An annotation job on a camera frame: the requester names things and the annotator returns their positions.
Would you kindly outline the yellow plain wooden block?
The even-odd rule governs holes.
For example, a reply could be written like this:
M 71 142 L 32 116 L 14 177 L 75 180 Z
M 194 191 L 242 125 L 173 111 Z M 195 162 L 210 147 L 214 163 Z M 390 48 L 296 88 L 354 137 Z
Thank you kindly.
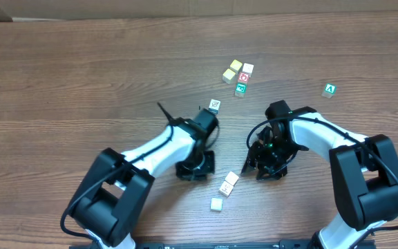
M 230 185 L 234 186 L 238 182 L 239 176 L 234 172 L 229 172 L 225 177 L 225 181 Z

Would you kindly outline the white block blue H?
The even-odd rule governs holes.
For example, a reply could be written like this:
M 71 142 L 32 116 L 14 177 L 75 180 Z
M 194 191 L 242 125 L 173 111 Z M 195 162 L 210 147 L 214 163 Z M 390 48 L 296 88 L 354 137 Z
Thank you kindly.
M 219 188 L 219 192 L 222 195 L 228 197 L 231 194 L 233 188 L 234 186 L 232 184 L 228 183 L 227 181 L 224 181 Z

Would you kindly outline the red M block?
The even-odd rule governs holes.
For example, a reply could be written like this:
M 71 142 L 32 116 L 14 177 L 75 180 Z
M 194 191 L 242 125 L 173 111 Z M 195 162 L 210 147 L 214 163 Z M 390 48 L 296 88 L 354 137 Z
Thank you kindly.
M 223 200 L 219 198 L 212 198 L 210 203 L 210 210 L 220 212 L 222 210 Z

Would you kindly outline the white block blue side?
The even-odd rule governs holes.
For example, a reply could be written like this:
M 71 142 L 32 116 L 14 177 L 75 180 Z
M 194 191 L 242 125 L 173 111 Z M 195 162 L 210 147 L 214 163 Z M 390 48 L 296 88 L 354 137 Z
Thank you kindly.
M 219 112 L 220 104 L 221 104 L 220 100 L 211 99 L 208 110 L 217 115 Z

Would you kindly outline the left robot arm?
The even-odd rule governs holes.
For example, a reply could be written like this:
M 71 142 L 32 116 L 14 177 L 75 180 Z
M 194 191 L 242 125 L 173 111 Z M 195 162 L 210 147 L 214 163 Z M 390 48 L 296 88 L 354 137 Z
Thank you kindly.
M 134 248 L 131 238 L 157 177 L 174 166 L 184 181 L 204 181 L 215 171 L 207 139 L 218 128 L 206 109 L 194 119 L 167 118 L 166 129 L 146 144 L 122 153 L 106 148 L 96 157 L 62 214 L 84 229 L 69 235 L 91 240 L 89 248 Z

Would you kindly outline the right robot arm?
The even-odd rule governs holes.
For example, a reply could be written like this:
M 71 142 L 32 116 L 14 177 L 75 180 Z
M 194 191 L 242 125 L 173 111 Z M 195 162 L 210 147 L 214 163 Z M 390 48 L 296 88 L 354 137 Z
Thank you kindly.
M 299 151 L 313 151 L 330 164 L 337 215 L 304 241 L 304 248 L 374 248 L 367 237 L 398 230 L 398 155 L 391 139 L 351 133 L 311 107 L 292 110 L 284 100 L 265 110 L 247 140 L 242 173 L 278 180 Z

